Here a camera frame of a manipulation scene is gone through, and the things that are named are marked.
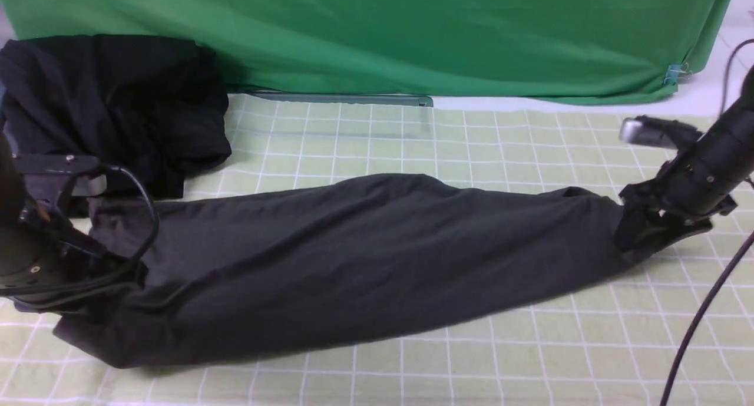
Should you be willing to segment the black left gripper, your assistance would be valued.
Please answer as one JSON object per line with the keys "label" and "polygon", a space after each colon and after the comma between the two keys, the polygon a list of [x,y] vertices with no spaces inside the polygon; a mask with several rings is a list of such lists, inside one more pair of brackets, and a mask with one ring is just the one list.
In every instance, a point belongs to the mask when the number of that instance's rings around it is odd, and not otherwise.
{"label": "black left gripper", "polygon": [[16,303],[118,295],[118,282],[101,281],[117,264],[102,243],[29,196],[17,220],[2,227],[2,296]]}

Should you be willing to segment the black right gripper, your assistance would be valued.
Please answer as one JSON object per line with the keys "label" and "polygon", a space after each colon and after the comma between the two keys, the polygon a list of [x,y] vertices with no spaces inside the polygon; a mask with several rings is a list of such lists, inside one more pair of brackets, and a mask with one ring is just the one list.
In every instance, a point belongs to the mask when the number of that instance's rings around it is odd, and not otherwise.
{"label": "black right gripper", "polygon": [[752,112],[727,111],[697,142],[676,151],[652,179],[622,189],[625,204],[612,236],[615,245],[621,251],[657,253],[708,233],[713,223],[706,218],[735,210],[730,192],[752,168]]}

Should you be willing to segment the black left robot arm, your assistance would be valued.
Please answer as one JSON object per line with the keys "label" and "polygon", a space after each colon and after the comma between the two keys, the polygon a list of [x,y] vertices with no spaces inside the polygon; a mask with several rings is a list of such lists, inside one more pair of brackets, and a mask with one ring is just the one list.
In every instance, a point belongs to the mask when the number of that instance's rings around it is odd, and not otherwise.
{"label": "black left robot arm", "polygon": [[87,291],[87,265],[105,248],[76,229],[65,208],[97,196],[105,167],[89,156],[22,154],[2,139],[2,296],[34,309]]}

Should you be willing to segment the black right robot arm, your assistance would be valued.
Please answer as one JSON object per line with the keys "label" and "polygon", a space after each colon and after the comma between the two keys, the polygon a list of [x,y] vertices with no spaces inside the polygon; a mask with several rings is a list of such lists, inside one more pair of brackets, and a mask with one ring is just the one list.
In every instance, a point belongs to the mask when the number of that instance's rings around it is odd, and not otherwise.
{"label": "black right robot arm", "polygon": [[624,213],[614,235],[620,250],[657,252],[708,232],[713,216],[735,210],[732,192],[753,170],[752,73],[739,98],[706,131],[641,115],[623,121],[619,138],[676,152],[652,179],[620,191]]}

